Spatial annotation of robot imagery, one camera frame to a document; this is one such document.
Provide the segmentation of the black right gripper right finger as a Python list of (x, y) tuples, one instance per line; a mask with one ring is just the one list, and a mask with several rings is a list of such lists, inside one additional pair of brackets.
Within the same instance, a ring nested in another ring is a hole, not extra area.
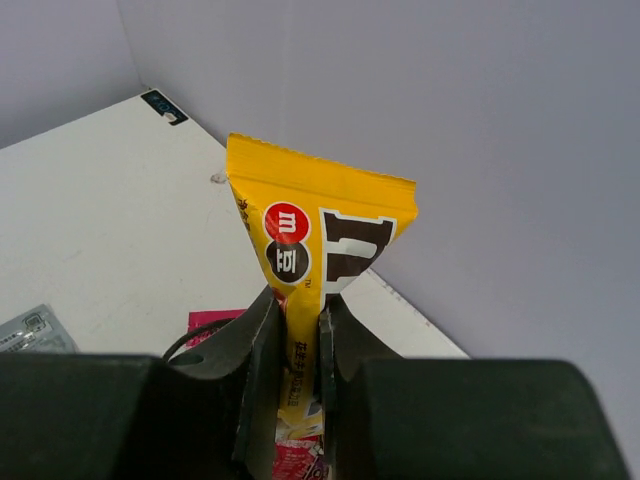
[(549, 359), (408, 359), (340, 297), (319, 318), (325, 455), (336, 479), (625, 479), (597, 395)]

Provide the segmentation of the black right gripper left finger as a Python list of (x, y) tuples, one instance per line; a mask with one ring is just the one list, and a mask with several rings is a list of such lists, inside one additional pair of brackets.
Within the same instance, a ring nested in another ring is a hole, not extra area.
[(268, 479), (280, 309), (270, 289), (194, 348), (148, 355), (5, 353), (5, 479)]

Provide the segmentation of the yellow M&M's packet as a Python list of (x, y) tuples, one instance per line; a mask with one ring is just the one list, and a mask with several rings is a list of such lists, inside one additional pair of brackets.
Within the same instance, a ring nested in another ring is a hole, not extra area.
[(239, 133), (227, 139), (226, 175), (285, 319), (277, 435), (320, 435), (319, 316), (415, 220), (416, 183)]

